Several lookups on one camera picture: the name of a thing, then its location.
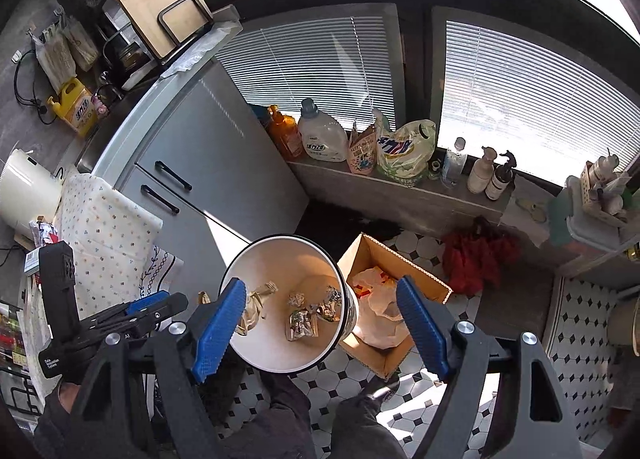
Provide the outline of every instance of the cardboard box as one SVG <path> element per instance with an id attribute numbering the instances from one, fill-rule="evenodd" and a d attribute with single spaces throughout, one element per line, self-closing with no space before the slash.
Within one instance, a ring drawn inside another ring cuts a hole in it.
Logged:
<path id="1" fill-rule="evenodd" d="M 365 233 L 358 235 L 338 261 L 338 267 L 349 286 L 353 285 L 354 275 L 375 265 L 395 279 L 400 279 L 404 275 L 411 276 L 415 285 L 430 300 L 445 303 L 451 294 L 451 288 L 440 279 Z M 351 333 L 340 342 L 340 346 L 347 354 L 360 360 L 378 376 L 388 378 L 414 346 L 414 340 L 408 336 L 396 347 L 376 349 Z"/>

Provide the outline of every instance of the cabinet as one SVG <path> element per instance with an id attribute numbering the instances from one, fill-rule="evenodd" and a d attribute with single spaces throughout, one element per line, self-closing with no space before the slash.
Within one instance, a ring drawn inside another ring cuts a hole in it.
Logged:
<path id="1" fill-rule="evenodd" d="M 156 245 L 184 261 L 171 292 L 180 291 L 187 296 L 189 307 L 176 318 L 188 319 L 196 308 L 200 291 L 209 293 L 211 299 L 217 298 L 226 267 L 248 243 L 172 194 L 137 166 L 120 191 L 162 219 Z"/>
<path id="2" fill-rule="evenodd" d="M 171 107 L 137 164 L 247 240 L 294 232 L 306 194 L 222 64 L 205 65 Z"/>

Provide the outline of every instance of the beige pump bottle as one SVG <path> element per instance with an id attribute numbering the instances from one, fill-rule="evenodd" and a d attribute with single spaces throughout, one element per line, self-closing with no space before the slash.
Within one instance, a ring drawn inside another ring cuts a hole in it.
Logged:
<path id="1" fill-rule="evenodd" d="M 491 176 L 494 174 L 494 159 L 498 157 L 498 153 L 492 147 L 482 147 L 484 156 L 474 163 L 466 180 L 466 187 L 472 194 L 481 194 L 486 188 Z"/>

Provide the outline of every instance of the brown bottle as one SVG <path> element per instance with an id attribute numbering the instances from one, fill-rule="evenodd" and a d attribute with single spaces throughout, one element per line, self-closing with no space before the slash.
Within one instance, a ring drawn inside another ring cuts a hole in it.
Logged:
<path id="1" fill-rule="evenodd" d="M 302 156 L 305 149 L 295 118 L 282 114 L 277 105 L 270 106 L 269 112 L 273 121 L 267 126 L 267 132 L 283 158 L 291 161 Z"/>

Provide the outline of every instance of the electrical cord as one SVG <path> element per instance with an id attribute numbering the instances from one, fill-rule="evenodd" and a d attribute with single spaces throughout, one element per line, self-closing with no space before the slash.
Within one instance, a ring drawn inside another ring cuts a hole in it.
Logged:
<path id="1" fill-rule="evenodd" d="M 4 261 L 2 261 L 2 264 L 0 264 L 0 267 L 4 266 L 4 263 L 7 261 L 7 259 L 9 258 L 9 255 L 11 254 L 12 251 L 14 251 L 14 249 L 21 249 L 22 251 L 24 251 L 22 246 L 18 246 L 18 245 L 13 245 L 11 246 L 11 248 L 0 248 L 0 251 L 6 251 L 6 255 L 4 256 Z"/>
<path id="2" fill-rule="evenodd" d="M 17 102 L 20 105 L 24 105 L 24 106 L 27 106 L 27 107 L 35 107 L 36 112 L 38 113 L 38 119 L 44 125 L 51 125 L 53 122 L 56 121 L 56 118 L 58 118 L 58 117 L 56 115 L 54 115 L 53 119 L 50 122 L 47 122 L 42 118 L 45 114 L 47 114 L 47 106 L 43 105 L 42 102 L 36 98 L 36 77 L 35 77 L 35 73 L 33 74 L 33 84 L 31 85 L 31 94 L 32 94 L 33 98 L 25 98 L 20 94 L 20 91 L 18 91 L 18 72 L 20 71 L 20 64 L 24 60 L 24 57 L 26 55 L 30 54 L 30 53 L 33 53 L 35 55 L 35 53 L 36 53 L 35 49 L 30 49 L 29 51 L 25 52 L 24 55 L 22 55 L 20 57 L 20 60 L 18 60 L 18 62 L 15 65 L 15 73 L 14 73 L 14 95 L 15 95 L 15 99 L 17 100 Z"/>

